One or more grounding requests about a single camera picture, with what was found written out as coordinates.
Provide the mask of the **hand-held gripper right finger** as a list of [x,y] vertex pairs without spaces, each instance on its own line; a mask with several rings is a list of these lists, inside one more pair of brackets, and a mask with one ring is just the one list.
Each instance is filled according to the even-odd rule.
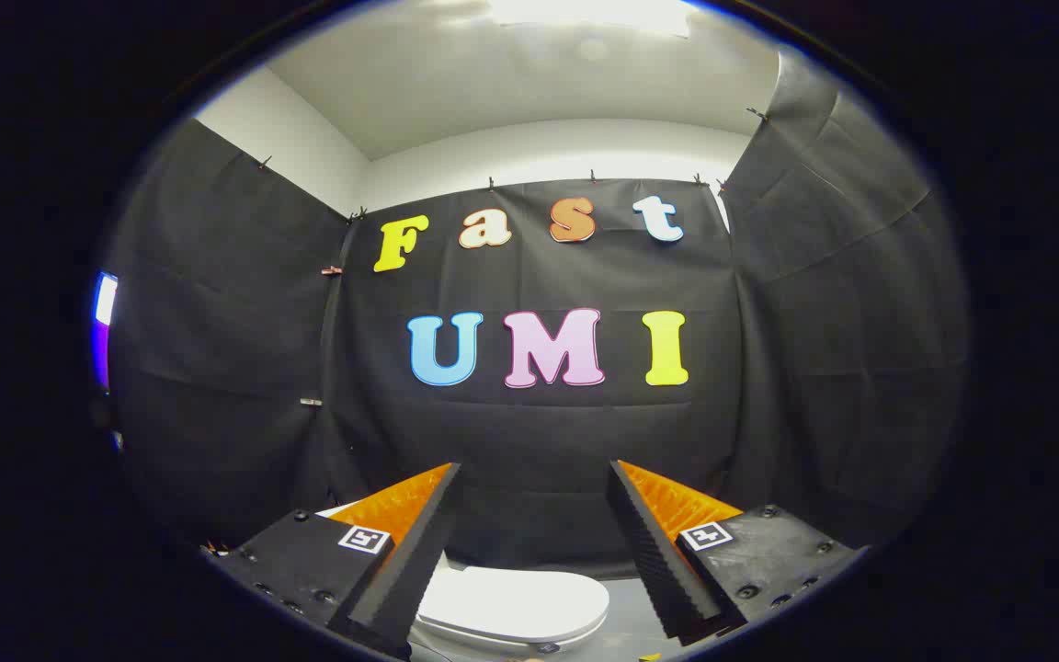
[[622,460],[609,462],[607,502],[661,627],[682,645],[789,611],[869,552],[780,506],[733,507]]

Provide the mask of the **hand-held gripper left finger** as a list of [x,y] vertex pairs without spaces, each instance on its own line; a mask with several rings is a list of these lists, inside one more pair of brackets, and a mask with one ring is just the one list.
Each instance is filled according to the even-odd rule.
[[241,545],[205,545],[211,569],[303,632],[407,661],[430,578],[457,523],[457,462],[333,511],[295,508]]

